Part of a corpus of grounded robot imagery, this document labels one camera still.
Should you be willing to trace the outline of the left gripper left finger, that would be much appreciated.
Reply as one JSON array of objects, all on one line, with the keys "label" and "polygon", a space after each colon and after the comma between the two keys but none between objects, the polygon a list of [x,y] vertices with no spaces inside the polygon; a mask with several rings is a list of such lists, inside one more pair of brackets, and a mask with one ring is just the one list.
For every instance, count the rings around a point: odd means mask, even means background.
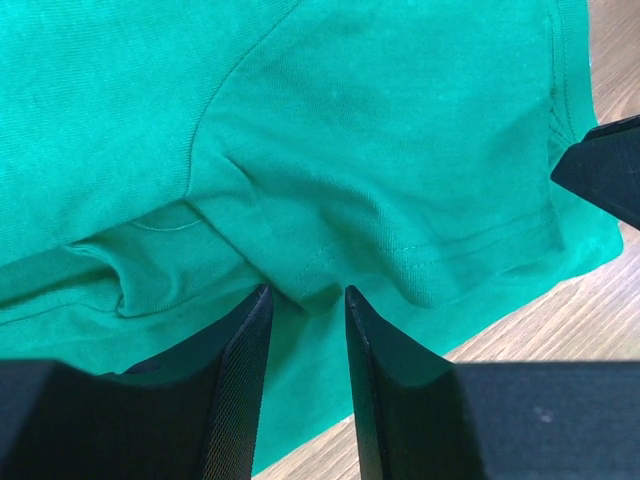
[{"label": "left gripper left finger", "polygon": [[56,360],[1,364],[5,479],[247,479],[273,303],[225,317],[120,374]]}]

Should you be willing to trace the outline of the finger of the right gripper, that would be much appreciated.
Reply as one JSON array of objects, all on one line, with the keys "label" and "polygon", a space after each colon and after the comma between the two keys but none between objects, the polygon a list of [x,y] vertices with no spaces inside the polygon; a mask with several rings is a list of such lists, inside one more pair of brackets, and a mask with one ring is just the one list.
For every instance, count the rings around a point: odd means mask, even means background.
[{"label": "finger of the right gripper", "polygon": [[599,125],[570,146],[551,172],[555,184],[639,227],[639,117]]}]

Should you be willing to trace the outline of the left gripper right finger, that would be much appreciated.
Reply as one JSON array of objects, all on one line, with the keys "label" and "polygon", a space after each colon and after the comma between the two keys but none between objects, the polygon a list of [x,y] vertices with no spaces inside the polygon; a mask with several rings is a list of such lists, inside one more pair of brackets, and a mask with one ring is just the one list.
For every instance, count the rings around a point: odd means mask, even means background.
[{"label": "left gripper right finger", "polygon": [[345,293],[365,479],[635,479],[639,365],[453,363]]}]

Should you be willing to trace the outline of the green t-shirt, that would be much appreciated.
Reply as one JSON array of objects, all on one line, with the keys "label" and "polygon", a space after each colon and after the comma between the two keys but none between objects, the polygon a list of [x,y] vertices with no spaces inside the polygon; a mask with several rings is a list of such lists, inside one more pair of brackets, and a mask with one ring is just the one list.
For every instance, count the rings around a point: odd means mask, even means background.
[{"label": "green t-shirt", "polygon": [[623,248],[550,181],[583,1],[5,1],[1,354],[118,371],[256,286],[254,467],[351,414],[344,290],[438,353]]}]

